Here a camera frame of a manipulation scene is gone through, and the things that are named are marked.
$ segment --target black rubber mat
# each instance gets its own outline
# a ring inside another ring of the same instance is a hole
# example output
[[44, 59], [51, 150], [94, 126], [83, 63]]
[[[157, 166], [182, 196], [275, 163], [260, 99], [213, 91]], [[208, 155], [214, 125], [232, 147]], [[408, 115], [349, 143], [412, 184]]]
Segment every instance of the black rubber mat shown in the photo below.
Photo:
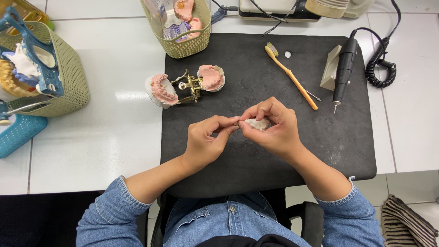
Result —
[[[292, 36], [211, 33], [207, 48], [192, 56], [174, 59], [166, 55], [165, 73], [170, 80], [185, 69], [196, 76], [199, 66], [218, 65], [226, 83], [218, 92], [202, 91], [198, 103], [190, 102], [163, 110], [162, 153], [164, 163], [186, 150], [187, 127], [213, 115], [240, 116], [245, 109], [274, 96], [297, 115], [302, 143], [326, 164], [345, 176], [370, 179], [376, 175], [367, 82], [361, 49], [358, 49], [351, 84], [342, 104], [333, 114], [332, 91], [320, 87], [327, 54], [342, 45], [343, 36]], [[320, 97], [314, 111], [287, 74], [267, 55], [271, 42], [279, 61], [289, 68], [302, 86]], [[286, 58], [284, 53], [291, 52]], [[179, 98], [189, 90], [177, 90]], [[282, 159], [242, 136], [229, 139], [222, 155], [202, 171], [168, 189], [177, 197], [215, 197], [295, 185], [302, 177]]]

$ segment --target hand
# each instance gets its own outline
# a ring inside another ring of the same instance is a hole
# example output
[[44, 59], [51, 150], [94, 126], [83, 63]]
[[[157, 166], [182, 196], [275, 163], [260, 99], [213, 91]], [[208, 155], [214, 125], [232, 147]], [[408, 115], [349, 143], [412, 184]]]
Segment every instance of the hand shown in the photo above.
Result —
[[239, 129], [233, 125], [239, 116], [213, 116], [189, 125], [186, 152], [182, 155], [185, 171], [193, 174], [215, 161], [223, 152], [229, 136]]
[[[244, 120], [253, 117], [256, 117], [256, 121], [260, 121], [265, 116], [272, 124], [265, 131], [253, 129], [248, 123], [244, 122]], [[286, 108], [275, 97], [245, 110], [239, 118], [238, 124], [246, 138], [258, 143], [287, 162], [292, 162], [294, 156], [299, 154], [303, 148], [299, 139], [294, 110]]]

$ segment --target black and white striped fabric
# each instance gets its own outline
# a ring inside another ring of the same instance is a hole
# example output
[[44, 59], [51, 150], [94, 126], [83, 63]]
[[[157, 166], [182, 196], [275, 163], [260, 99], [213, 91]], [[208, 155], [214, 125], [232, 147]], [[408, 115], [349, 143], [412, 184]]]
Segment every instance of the black and white striped fabric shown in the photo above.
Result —
[[381, 227], [386, 247], [438, 247], [438, 230], [393, 195], [382, 207]]

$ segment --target blue plastic basket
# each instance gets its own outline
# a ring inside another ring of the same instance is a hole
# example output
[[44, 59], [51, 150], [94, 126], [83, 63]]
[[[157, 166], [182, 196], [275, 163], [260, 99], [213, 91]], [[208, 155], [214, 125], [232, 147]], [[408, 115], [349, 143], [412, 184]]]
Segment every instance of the blue plastic basket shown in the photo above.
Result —
[[15, 115], [15, 122], [0, 133], [0, 159], [23, 146], [46, 126], [46, 117]]

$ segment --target white tiled table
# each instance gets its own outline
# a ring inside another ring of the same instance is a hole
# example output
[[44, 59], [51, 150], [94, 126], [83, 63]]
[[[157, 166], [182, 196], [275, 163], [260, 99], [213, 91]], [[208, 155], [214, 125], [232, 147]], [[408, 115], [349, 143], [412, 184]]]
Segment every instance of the white tiled table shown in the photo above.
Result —
[[[397, 64], [398, 74], [391, 87], [368, 88], [379, 174], [439, 168], [439, 2], [396, 1], [403, 21], [386, 60]], [[30, 2], [47, 10], [57, 34], [79, 54], [90, 102], [74, 113], [49, 118], [33, 143], [0, 160], [0, 195], [103, 190], [120, 174], [159, 165], [162, 110], [144, 93], [144, 80], [164, 71], [165, 53], [139, 1]], [[219, 2], [237, 6], [237, 0]], [[385, 37], [396, 23], [393, 12], [390, 0], [376, 0], [357, 19], [282, 24], [272, 34], [348, 36], [364, 26]], [[241, 20], [231, 12], [212, 31], [263, 33], [273, 24]], [[367, 62], [376, 41], [366, 31], [356, 39]]]

